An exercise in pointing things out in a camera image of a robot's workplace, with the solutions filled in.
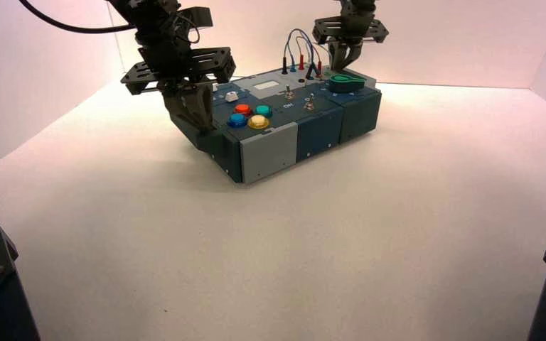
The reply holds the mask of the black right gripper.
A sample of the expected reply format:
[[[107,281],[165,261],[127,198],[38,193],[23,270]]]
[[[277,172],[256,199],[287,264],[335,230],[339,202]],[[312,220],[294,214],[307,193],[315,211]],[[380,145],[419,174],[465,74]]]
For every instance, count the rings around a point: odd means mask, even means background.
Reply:
[[[314,21],[313,37],[318,44],[341,41],[356,44],[363,40],[382,43],[389,35],[384,24],[375,18],[375,2],[341,2],[338,16]],[[344,56],[342,43],[329,43],[330,67],[341,71],[355,62],[362,53],[361,45],[347,45]]]

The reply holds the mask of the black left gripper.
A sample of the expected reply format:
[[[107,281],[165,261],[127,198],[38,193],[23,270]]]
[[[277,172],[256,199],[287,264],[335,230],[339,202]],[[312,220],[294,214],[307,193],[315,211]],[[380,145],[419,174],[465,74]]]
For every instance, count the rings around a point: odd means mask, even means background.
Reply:
[[[213,87],[209,75],[219,83],[230,81],[235,61],[229,47],[193,49],[187,36],[139,30],[140,63],[136,63],[121,78],[131,94],[147,91],[150,82],[158,88],[190,87],[182,92],[164,91],[162,97],[171,121],[186,137],[197,137],[213,126]]]

